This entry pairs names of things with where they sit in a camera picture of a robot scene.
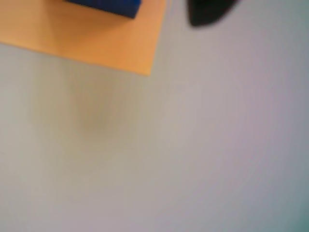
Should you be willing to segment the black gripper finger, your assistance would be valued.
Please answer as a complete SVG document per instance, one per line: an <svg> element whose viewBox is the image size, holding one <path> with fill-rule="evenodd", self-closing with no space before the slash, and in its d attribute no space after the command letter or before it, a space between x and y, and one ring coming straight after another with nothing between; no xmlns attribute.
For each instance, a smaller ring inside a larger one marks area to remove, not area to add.
<svg viewBox="0 0 309 232"><path fill-rule="evenodd" d="M238 0L188 0L188 20L192 27L220 21L239 3Z"/></svg>

